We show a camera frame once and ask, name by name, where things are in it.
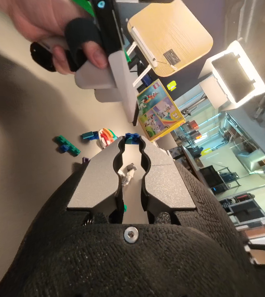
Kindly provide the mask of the orange black machine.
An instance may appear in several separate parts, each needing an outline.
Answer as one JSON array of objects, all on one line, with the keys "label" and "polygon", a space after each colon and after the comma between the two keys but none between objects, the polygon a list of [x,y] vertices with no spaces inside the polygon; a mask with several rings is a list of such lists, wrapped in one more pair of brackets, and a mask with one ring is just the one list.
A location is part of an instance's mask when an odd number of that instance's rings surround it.
[{"label": "orange black machine", "polygon": [[187,121],[183,125],[183,129],[194,140],[202,138],[202,135],[198,130],[198,124],[195,120]]}]

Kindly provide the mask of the teal and blue lego piece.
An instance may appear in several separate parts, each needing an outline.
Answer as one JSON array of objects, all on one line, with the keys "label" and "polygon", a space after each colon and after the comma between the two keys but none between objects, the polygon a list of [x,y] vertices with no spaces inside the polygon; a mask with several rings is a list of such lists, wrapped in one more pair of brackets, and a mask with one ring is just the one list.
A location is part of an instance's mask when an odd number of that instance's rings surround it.
[{"label": "teal and blue lego piece", "polygon": [[83,140],[98,140],[99,139],[99,134],[98,131],[90,131],[90,132],[86,132],[81,134],[81,137]]}]

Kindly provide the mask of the large dark monitor screen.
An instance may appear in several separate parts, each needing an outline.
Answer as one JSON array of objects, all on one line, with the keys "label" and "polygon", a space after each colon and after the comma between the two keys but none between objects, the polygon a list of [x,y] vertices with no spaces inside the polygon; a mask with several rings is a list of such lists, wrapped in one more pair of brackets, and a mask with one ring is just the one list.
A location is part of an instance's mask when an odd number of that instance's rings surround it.
[{"label": "large dark monitor screen", "polygon": [[[185,71],[185,76],[183,80],[180,81],[180,88],[176,87],[174,91],[171,91],[171,96],[173,99],[179,98],[181,95],[186,93],[192,87],[199,83],[198,76],[205,64],[205,61],[221,52],[224,48],[224,22],[226,13],[226,1],[224,0],[194,0],[194,1],[183,1],[190,11],[197,17],[197,19],[204,25],[208,32],[213,37],[213,47],[207,57],[201,58],[200,62],[196,62],[195,65],[187,67]],[[121,22],[123,25],[123,30],[128,38],[130,34],[126,28],[126,20],[123,19],[123,8],[122,3],[132,3],[132,2],[116,2]]]}]

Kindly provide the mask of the round rainbow lego disc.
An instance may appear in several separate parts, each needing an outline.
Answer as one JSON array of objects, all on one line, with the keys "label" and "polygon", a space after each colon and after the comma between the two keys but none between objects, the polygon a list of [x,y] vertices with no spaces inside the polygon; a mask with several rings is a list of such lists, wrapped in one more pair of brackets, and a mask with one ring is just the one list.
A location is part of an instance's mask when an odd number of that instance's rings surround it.
[{"label": "round rainbow lego disc", "polygon": [[115,133],[108,128],[100,129],[98,131],[98,137],[98,143],[102,149],[105,149],[118,138]]}]

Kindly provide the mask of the white lego piece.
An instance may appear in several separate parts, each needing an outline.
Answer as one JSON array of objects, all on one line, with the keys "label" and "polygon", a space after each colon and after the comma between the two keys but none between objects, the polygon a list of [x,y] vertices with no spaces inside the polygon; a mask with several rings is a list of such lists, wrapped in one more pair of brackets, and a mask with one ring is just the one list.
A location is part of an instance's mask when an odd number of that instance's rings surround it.
[{"label": "white lego piece", "polygon": [[133,178],[134,176],[134,172],[137,170],[136,166],[134,165],[134,163],[131,163],[129,165],[126,166],[127,169],[127,173],[124,174],[121,170],[118,171],[118,174],[121,177],[121,181],[122,181],[122,186],[127,186],[130,182],[130,180]]}]

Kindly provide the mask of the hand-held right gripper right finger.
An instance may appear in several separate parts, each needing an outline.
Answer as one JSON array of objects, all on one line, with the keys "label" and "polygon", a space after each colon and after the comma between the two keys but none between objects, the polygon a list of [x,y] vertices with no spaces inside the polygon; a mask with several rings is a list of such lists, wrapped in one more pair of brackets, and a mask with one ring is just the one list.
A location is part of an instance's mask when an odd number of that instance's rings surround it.
[{"label": "hand-held right gripper right finger", "polygon": [[147,212],[195,210],[196,206],[171,156],[140,136],[141,204]]}]

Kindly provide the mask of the wooden book stand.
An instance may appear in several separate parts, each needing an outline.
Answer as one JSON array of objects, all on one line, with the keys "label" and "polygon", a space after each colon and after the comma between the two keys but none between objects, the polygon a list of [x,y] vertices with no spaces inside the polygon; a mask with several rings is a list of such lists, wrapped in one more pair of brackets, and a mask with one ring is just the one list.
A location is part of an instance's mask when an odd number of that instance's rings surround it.
[{"label": "wooden book stand", "polygon": [[213,37],[183,1],[161,3],[121,3],[122,17],[133,44],[139,50],[145,70],[134,81],[140,84],[146,74],[159,78],[166,86],[172,81],[180,88],[187,67],[207,57]]}]

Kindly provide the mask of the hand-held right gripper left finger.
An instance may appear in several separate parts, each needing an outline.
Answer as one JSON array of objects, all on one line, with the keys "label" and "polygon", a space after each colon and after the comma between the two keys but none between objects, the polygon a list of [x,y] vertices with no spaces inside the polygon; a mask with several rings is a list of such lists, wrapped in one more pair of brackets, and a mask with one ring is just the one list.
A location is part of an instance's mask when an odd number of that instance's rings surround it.
[{"label": "hand-held right gripper left finger", "polygon": [[125,137],[120,136],[88,163],[68,203],[70,210],[122,212],[122,183],[118,171],[123,166]]}]

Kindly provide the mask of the black light stand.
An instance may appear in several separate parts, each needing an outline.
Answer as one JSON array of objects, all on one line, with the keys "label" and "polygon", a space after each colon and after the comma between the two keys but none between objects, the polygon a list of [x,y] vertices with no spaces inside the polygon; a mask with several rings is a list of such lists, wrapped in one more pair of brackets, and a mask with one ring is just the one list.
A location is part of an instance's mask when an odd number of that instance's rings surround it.
[{"label": "black light stand", "polygon": [[201,98],[199,100],[197,100],[196,102],[194,102],[193,104],[191,104],[189,107],[186,107],[184,109],[182,109],[180,112],[184,117],[190,116],[192,111],[195,110],[197,108],[197,106],[206,100],[206,95],[205,93],[203,93],[203,95],[201,96]]}]

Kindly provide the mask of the green plastic bin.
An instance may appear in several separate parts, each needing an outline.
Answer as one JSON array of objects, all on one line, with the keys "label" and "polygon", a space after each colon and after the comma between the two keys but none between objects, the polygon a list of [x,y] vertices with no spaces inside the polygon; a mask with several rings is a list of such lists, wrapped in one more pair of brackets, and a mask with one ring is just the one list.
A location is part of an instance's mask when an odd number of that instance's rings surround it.
[{"label": "green plastic bin", "polygon": [[[92,8],[92,5],[91,5],[90,1],[88,1],[88,0],[72,0],[72,1],[74,3],[76,3],[77,5],[79,5],[87,13],[89,13],[93,18],[95,18],[95,14],[94,14],[94,11],[93,11],[93,8]],[[127,63],[130,63],[131,59],[130,59],[130,57],[127,54],[125,49],[124,49],[124,53],[125,53]]]}]

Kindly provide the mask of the black framed equipment case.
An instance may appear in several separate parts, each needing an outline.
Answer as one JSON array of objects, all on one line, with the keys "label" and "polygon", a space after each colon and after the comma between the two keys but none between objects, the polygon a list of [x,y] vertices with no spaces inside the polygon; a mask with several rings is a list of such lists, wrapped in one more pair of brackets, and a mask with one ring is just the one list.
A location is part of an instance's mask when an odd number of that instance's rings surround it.
[{"label": "black framed equipment case", "polygon": [[235,226],[248,225],[265,220],[265,212],[255,199],[233,203],[228,206],[229,217]]}]

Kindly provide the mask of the blue lego brick teal slope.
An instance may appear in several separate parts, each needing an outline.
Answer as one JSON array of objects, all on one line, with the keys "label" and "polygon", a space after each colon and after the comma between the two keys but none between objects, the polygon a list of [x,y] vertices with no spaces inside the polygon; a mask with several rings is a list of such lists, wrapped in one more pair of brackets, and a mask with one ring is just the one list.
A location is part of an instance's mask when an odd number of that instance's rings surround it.
[{"label": "blue lego brick teal slope", "polygon": [[138,133],[126,133],[125,144],[139,145],[140,135]]}]

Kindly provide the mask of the green lego plate piece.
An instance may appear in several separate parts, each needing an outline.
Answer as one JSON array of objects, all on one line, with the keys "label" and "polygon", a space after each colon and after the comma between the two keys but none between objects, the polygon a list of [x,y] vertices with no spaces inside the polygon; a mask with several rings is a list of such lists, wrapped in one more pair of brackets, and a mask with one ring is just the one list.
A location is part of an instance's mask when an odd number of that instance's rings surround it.
[{"label": "green lego plate piece", "polygon": [[81,153],[76,146],[74,146],[62,135],[55,136],[53,141],[58,145],[57,150],[59,153],[69,153],[74,157],[77,157]]}]

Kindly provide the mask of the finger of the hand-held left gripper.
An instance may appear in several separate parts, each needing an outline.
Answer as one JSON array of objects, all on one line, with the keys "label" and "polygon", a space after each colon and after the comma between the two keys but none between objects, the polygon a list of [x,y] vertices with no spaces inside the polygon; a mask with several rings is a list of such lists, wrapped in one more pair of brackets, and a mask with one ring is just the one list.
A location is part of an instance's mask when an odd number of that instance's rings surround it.
[{"label": "finger of the hand-held left gripper", "polygon": [[137,126],[137,96],[133,87],[133,78],[127,64],[124,51],[119,50],[109,55],[108,61],[120,94],[127,121]]}]

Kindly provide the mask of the white studio light panel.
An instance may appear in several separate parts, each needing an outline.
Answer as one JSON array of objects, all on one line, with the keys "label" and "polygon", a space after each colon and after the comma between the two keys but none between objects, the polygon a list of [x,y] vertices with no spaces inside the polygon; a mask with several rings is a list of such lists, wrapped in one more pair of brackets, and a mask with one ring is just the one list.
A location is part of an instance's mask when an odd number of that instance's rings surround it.
[{"label": "white studio light panel", "polygon": [[235,40],[226,50],[208,58],[198,76],[199,85],[218,112],[238,109],[265,93],[265,83],[242,44]]}]

